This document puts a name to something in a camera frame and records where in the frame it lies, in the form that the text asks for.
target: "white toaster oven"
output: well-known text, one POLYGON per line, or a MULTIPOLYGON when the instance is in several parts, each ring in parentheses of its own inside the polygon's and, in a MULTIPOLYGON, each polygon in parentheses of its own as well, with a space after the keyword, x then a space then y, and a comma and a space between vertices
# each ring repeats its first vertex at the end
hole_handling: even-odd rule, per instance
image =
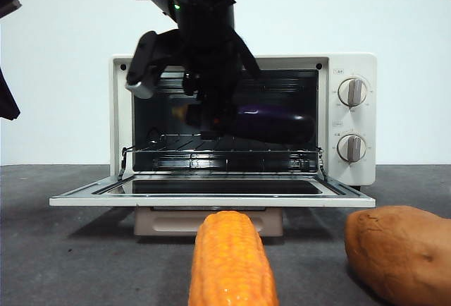
POLYGON ((135 207, 137 235, 192 235, 221 209, 249 214, 262 235, 282 233, 282 207, 374 207, 376 58, 372 54, 260 56, 260 80, 237 96, 300 105, 315 117, 307 145, 225 136, 203 140, 171 108, 194 102, 183 71, 167 68, 151 99, 125 88, 131 56, 111 60, 111 176, 52 197, 54 206, 135 207))

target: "yellow corn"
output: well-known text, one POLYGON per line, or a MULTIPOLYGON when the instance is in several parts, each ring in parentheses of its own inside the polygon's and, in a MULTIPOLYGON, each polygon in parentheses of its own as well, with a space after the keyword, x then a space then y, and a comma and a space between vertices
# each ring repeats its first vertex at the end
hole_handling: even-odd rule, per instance
POLYGON ((276 285, 254 224, 245 214, 219 212, 200 226, 189 306, 278 306, 276 285))

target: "white backdrop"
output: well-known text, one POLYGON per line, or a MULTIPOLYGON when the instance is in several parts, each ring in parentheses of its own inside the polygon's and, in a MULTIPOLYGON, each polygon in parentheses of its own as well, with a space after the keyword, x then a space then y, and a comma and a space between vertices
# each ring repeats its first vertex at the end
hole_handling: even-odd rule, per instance
MULTIPOLYGON (((2 164, 107 164, 108 62, 175 25, 148 1, 21 0, 1 22, 2 68, 22 115, 2 164)), ((379 164, 451 164, 451 0, 237 0, 255 54, 378 56, 379 164)))

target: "dark gray surface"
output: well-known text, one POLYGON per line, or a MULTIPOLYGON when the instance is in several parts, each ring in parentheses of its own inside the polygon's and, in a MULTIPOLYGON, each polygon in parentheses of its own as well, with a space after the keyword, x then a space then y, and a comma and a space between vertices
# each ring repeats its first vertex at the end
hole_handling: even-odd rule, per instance
MULTIPOLYGON (((451 217, 451 166, 379 166, 363 192, 451 217)), ((50 207, 52 195, 108 176, 107 166, 1 168, 1 304, 186 305, 193 238, 136 238, 132 210, 50 207)), ((347 270, 353 209, 286 209, 265 241, 281 306, 384 305, 347 270)))

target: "open oven door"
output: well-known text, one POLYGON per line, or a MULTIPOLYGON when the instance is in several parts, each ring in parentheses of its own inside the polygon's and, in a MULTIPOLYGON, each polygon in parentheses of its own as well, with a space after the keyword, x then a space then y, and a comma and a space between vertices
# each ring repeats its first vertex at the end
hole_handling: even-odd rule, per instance
POLYGON ((375 199, 318 175, 208 176, 173 173, 108 177, 50 198, 52 206, 154 208, 375 207, 375 199))

